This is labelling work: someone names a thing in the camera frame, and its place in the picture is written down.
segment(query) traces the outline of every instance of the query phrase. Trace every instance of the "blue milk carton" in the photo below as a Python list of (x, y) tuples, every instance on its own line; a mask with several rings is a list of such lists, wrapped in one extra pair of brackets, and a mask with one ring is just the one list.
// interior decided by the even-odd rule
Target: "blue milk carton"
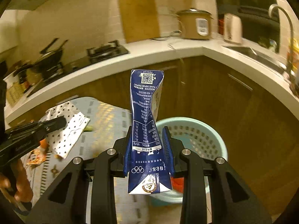
[(132, 70), (130, 98), (132, 133), (127, 154), (129, 194), (171, 191), (170, 175), (155, 121), (161, 98), (163, 71)]

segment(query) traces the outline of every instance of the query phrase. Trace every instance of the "pan handle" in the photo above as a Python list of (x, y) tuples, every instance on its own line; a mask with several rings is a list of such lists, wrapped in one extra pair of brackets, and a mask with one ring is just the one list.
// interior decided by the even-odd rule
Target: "pan handle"
[(47, 46), (46, 46), (46, 48), (44, 48), (43, 50), (41, 50), (39, 53), (40, 54), (42, 54), (42, 55), (44, 55), (45, 53), (47, 53), (47, 50), (58, 40), (59, 38), (54, 38), (53, 40), (52, 40), (52, 42), (51, 43), (49, 43)]
[(68, 42), (68, 40), (65, 40), (65, 41), (61, 44), (61, 46), (59, 46), (59, 48), (58, 48), (57, 50), (60, 50), (60, 49), (62, 48), (62, 46), (64, 46), (64, 44), (65, 44), (66, 42)]

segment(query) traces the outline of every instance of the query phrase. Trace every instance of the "printed logo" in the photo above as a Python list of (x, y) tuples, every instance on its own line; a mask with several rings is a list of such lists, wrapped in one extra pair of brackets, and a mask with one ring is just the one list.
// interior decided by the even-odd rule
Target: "printed logo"
[(139, 166), (139, 167), (134, 167), (132, 168), (131, 170), (132, 173), (143, 173), (144, 172), (144, 168), (142, 166)]
[(154, 182), (149, 180), (142, 186), (142, 189), (147, 193), (152, 193), (157, 189), (157, 186)]

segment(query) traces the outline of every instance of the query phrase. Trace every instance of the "red object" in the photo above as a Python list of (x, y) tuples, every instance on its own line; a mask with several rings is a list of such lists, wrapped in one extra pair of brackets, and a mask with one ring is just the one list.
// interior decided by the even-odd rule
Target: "red object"
[(171, 177), (170, 180), (171, 180), (172, 187), (176, 191), (181, 192), (181, 193), (184, 192), (184, 178), (174, 179)]
[(219, 19), (218, 20), (218, 33), (223, 35), (223, 27), (224, 27), (224, 19)]

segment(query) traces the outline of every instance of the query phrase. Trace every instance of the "finger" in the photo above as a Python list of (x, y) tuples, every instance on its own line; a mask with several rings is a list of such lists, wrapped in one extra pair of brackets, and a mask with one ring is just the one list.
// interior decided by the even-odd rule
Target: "finger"
[(26, 170), (24, 169), (24, 165), (20, 159), (17, 160), (15, 164), (15, 168), (18, 171), (18, 173), (26, 172)]
[(0, 173), (0, 188), (9, 188), (10, 182), (7, 177)]
[(12, 203), (16, 208), (18, 208), (18, 205), (16, 203), (16, 200), (14, 197), (12, 197), (6, 189), (0, 188), (0, 191), (2, 192), (3, 196), (10, 202)]
[(19, 173), (16, 182), (17, 192), (15, 194), (15, 199), (17, 201), (29, 202), (33, 198), (33, 191), (30, 187), (30, 183), (27, 179), (25, 171)]

